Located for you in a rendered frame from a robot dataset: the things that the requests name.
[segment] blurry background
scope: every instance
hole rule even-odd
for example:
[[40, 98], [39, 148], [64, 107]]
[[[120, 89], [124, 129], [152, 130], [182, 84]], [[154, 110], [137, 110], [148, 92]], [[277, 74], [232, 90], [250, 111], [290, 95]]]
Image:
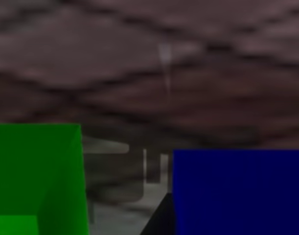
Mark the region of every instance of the blurry background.
[[172, 149], [299, 149], [299, 0], [0, 0], [0, 122], [82, 124], [91, 234], [138, 235]]

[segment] green box inner wall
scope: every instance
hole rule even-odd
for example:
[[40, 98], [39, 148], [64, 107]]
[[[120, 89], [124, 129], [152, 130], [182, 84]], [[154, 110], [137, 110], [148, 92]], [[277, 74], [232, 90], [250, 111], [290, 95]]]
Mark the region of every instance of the green box inner wall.
[[0, 235], [88, 235], [81, 129], [0, 124]]

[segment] dark blue rectangle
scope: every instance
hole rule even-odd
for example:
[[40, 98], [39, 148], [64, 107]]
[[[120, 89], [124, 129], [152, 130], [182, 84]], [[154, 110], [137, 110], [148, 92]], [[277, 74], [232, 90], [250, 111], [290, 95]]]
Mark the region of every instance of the dark blue rectangle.
[[177, 235], [299, 235], [299, 151], [174, 152]]

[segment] green block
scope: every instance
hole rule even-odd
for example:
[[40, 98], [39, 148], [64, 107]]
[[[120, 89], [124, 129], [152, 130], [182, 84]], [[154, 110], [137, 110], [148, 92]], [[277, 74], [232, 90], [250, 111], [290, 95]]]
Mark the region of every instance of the green block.
[[0, 124], [0, 235], [88, 235], [81, 129]]

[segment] bright green square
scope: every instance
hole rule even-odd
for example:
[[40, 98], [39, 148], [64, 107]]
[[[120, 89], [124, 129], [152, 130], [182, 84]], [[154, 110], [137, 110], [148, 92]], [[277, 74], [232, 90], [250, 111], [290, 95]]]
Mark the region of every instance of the bright green square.
[[0, 235], [39, 235], [34, 215], [0, 215]]
[[37, 235], [89, 234], [79, 125], [0, 124], [0, 235], [19, 224]]

